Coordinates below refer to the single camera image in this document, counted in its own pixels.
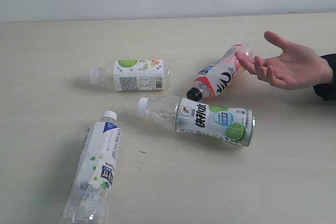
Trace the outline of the person's open bare hand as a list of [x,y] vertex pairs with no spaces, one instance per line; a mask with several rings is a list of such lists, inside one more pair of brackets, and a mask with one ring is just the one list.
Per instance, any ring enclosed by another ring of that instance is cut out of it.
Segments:
[[318,84],[321,57],[313,49],[287,41],[271,31],[266,31],[264,38],[282,49],[282,53],[263,59],[236,52],[240,65],[250,74],[272,87],[284,90],[304,89]]

